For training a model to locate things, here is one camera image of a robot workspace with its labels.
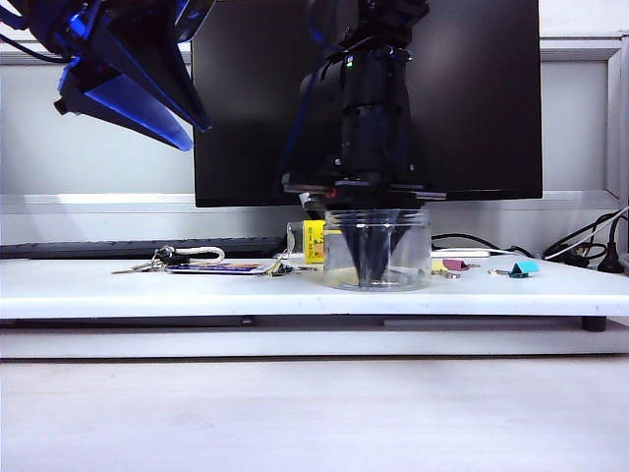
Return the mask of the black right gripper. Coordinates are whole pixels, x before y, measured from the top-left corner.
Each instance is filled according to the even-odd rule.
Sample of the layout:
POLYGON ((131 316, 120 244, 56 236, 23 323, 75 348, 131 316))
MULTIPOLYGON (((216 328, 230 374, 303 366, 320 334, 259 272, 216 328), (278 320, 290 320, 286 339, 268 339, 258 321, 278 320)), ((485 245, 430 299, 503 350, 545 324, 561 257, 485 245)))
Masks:
POLYGON ((348 210, 343 215, 342 232, 359 287, 369 286, 372 279, 378 288, 390 284, 387 275, 390 259, 408 229, 403 209, 445 200, 444 193, 428 192, 422 185, 303 172, 285 173, 282 187, 286 193, 298 194, 306 210, 348 210), (372 238, 374 214, 368 209, 378 209, 375 239, 372 238))

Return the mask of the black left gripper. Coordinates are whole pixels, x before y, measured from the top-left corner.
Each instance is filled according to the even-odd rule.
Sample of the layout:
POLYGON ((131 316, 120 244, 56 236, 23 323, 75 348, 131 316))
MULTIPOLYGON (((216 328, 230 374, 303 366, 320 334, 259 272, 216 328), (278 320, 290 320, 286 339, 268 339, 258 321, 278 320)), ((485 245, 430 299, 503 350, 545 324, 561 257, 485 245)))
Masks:
POLYGON ((211 124, 176 26, 175 1, 29 2, 31 33, 70 61, 54 102, 60 114, 87 115, 190 150, 193 141, 170 111, 203 131, 211 124))

